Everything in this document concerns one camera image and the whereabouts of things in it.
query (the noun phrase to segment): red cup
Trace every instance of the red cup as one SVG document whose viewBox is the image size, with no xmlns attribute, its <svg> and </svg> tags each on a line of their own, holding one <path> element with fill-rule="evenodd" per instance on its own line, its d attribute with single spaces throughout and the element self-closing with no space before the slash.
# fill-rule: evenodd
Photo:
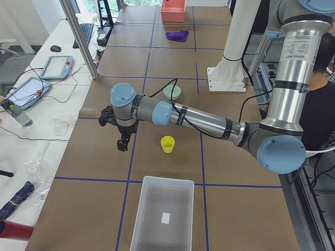
<svg viewBox="0 0 335 251">
<path fill-rule="evenodd" d="M 0 238 L 28 241 L 33 231 L 33 226 L 27 226 L 12 221 L 0 220 Z"/>
</svg>

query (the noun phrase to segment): tablet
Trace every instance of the tablet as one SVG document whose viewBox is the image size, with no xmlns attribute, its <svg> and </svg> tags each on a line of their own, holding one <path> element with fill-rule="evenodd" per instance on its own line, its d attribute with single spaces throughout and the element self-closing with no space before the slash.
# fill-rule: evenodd
<svg viewBox="0 0 335 251">
<path fill-rule="evenodd" d="M 64 80 L 72 70 L 72 56 L 50 56 L 41 73 L 41 79 L 48 81 Z"/>
<path fill-rule="evenodd" d="M 22 110 L 32 107 L 46 92 L 49 91 L 51 83 L 31 77 L 18 87 L 13 93 L 7 95 L 7 99 L 13 101 Z"/>
</svg>

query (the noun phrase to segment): computer mouse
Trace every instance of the computer mouse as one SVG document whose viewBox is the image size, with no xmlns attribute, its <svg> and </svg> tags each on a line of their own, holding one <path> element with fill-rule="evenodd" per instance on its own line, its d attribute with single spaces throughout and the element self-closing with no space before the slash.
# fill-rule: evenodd
<svg viewBox="0 0 335 251">
<path fill-rule="evenodd" d="M 53 51 L 53 52 L 60 52 L 62 50 L 61 47 L 59 47 L 58 45 L 53 45 L 50 47 L 50 51 Z"/>
</svg>

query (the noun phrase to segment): green bowl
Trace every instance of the green bowl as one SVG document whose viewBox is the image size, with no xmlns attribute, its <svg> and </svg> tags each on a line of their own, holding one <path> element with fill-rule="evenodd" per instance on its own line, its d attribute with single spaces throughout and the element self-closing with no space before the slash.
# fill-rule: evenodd
<svg viewBox="0 0 335 251">
<path fill-rule="evenodd" d="M 164 92 L 164 95 L 165 97 L 168 99 L 168 100 L 171 100 L 171 91 L 172 91 L 172 87 L 173 85 L 168 85 L 166 88 L 164 88 L 163 92 Z M 173 89 L 173 94 L 172 94 L 172 100 L 176 100 L 179 98 L 180 96 L 180 93 L 182 92 L 182 90 L 180 89 L 179 86 L 174 86 L 174 89 Z"/>
</svg>

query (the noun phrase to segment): keyboard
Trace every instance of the keyboard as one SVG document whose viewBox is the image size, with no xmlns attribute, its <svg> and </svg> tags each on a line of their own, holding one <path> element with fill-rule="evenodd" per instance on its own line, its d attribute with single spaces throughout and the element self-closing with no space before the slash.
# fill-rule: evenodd
<svg viewBox="0 0 335 251">
<path fill-rule="evenodd" d="M 79 26 L 82 30 L 83 35 L 84 35 L 85 42 L 86 42 L 86 44 L 88 44 L 90 42 L 90 39 L 91 39 L 91 34 L 92 34 L 92 31 L 93 31 L 94 24 L 80 24 Z M 76 41 L 74 41 L 72 48 L 74 48 L 74 49 L 79 48 L 79 45 L 77 44 Z"/>
</svg>

